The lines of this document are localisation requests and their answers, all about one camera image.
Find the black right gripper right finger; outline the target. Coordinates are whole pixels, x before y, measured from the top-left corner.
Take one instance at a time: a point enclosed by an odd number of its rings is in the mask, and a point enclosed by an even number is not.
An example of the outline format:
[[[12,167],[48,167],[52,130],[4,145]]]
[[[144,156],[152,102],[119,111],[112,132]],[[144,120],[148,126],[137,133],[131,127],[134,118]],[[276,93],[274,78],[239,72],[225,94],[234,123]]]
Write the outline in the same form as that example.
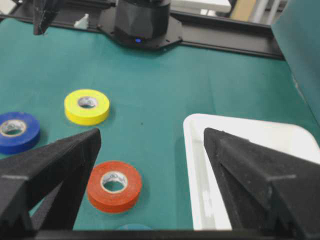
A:
[[[214,128],[203,140],[233,229],[319,237],[319,164]]]

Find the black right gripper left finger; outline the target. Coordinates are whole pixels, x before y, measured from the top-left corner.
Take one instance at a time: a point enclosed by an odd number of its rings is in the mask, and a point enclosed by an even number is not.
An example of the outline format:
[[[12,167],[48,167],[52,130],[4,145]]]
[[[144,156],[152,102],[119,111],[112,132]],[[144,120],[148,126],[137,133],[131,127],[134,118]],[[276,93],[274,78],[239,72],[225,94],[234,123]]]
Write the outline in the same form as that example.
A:
[[[101,148],[98,128],[0,161],[0,230],[72,230]]]

